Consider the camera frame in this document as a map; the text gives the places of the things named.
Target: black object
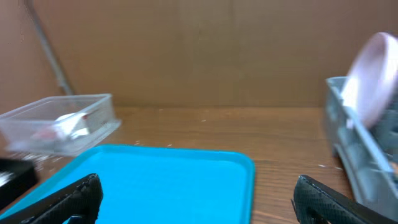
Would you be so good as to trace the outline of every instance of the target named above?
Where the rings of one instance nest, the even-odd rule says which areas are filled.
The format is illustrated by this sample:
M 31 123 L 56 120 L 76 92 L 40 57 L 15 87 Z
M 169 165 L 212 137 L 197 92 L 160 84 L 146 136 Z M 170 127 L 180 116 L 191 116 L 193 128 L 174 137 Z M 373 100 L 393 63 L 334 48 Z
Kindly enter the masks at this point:
M 100 178 L 90 174 L 0 220 L 0 224 L 61 224 L 68 219 L 69 224 L 93 224 L 102 198 Z
M 398 224 L 307 175 L 298 177 L 292 204 L 301 224 Z
M 0 175 L 9 174 L 8 181 L 0 183 L 0 210 L 37 183 L 31 161 L 0 159 Z

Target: gray rod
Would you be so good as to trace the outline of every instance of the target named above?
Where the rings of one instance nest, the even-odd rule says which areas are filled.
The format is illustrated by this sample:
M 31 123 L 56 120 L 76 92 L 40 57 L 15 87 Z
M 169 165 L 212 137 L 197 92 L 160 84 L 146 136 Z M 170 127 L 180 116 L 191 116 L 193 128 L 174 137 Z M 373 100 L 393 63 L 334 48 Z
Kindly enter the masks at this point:
M 58 85 L 64 90 L 67 95 L 74 95 L 74 92 L 70 88 L 68 80 L 65 77 L 65 72 L 63 71 L 60 62 L 57 60 L 57 57 L 54 54 L 49 39 L 45 35 L 45 32 L 42 28 L 42 23 L 36 13 L 36 10 L 34 9 L 33 0 L 25 0 L 24 2 L 26 5 L 26 9 L 35 25 L 36 33 L 39 36 L 39 40 L 42 44 L 47 60 L 50 62 L 55 78 L 58 81 Z

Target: gray crate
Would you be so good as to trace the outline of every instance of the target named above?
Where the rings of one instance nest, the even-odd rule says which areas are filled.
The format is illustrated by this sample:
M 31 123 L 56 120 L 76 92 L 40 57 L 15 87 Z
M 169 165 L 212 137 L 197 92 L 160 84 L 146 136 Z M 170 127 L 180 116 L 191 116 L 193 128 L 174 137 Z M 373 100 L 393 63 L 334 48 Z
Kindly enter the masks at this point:
M 385 153 L 355 112 L 343 106 L 345 77 L 327 79 L 325 129 L 334 155 L 339 155 L 356 201 L 398 221 L 398 190 Z

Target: wood surface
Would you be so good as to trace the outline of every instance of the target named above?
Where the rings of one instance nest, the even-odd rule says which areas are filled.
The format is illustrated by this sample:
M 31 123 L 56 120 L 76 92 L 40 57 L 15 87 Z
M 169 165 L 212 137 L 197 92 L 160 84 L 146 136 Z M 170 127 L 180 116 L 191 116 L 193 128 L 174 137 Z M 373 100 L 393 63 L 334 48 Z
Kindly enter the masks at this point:
M 252 223 L 297 223 L 290 199 L 300 174 L 352 198 L 345 172 L 339 169 L 341 162 L 331 156 L 321 108 L 118 107 L 116 116 L 123 123 L 102 144 L 238 151 L 253 159 Z M 70 160 L 49 157 L 39 161 L 40 183 Z
M 0 114 L 61 94 L 22 2 L 0 1 Z
M 396 0 L 35 0 L 78 94 L 118 106 L 320 106 Z

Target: blue tray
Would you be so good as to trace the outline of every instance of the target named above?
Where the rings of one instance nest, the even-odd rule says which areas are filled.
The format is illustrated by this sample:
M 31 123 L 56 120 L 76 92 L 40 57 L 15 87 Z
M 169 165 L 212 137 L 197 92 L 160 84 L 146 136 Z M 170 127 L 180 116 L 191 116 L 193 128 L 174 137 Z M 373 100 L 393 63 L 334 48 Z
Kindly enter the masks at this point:
M 15 204 L 4 218 L 90 174 L 101 180 L 101 223 L 250 223 L 254 163 L 237 152 L 94 147 Z

